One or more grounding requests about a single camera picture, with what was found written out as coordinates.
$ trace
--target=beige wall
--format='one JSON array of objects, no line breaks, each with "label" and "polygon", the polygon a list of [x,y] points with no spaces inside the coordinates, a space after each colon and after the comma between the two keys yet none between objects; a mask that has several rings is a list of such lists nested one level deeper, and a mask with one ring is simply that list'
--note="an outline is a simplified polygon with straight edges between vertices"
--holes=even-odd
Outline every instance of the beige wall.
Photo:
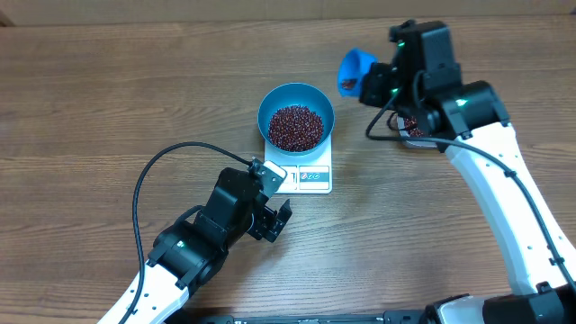
[{"label": "beige wall", "polygon": [[576,0],[0,0],[17,26],[568,14],[575,7]]}]

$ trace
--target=kitchen scale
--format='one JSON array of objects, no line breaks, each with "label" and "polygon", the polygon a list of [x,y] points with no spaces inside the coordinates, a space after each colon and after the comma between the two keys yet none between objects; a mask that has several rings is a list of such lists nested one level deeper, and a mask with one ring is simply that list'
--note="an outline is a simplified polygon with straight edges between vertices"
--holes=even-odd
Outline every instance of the kitchen scale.
[{"label": "kitchen scale", "polygon": [[303,156],[292,156],[266,142],[264,159],[286,170],[277,194],[329,194],[332,191],[332,136]]},{"label": "kitchen scale", "polygon": [[[268,138],[270,120],[285,107],[304,106],[322,119],[318,146],[290,152],[274,146]],[[330,100],[316,87],[303,83],[280,85],[272,90],[258,109],[258,128],[265,140],[264,158],[286,170],[288,176],[277,194],[329,194],[332,191],[332,130],[335,114]]]}]

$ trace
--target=wooden tabletop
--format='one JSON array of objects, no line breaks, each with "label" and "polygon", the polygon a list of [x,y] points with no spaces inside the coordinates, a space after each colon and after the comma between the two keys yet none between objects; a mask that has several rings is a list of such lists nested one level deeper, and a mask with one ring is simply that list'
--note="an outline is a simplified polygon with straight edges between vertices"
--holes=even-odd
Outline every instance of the wooden tabletop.
[{"label": "wooden tabletop", "polygon": [[[464,81],[484,79],[576,241],[576,20],[440,18]],[[94,323],[138,271],[136,179],[161,149],[206,141],[263,156],[256,113],[287,82],[337,113],[334,190],[292,199],[270,244],[246,236],[188,302],[238,316],[376,313],[452,294],[507,293],[498,246],[444,155],[364,137],[376,110],[336,89],[353,47],[390,60],[398,19],[0,28],[0,322]],[[375,132],[389,133],[379,125]],[[140,195],[145,253],[224,167],[201,148],[163,157]]]}]

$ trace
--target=white container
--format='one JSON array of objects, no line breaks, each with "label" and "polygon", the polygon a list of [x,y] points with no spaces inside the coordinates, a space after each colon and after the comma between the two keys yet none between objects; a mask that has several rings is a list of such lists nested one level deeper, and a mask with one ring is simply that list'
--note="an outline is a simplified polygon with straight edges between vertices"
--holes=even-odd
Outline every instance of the white container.
[{"label": "white container", "polygon": [[[404,126],[404,119],[400,116],[396,116],[396,123],[398,123],[398,129],[400,130],[400,136],[409,137],[407,130],[402,130]],[[436,149],[436,143],[432,142],[422,142],[422,141],[403,141],[404,145],[410,149]]]}]

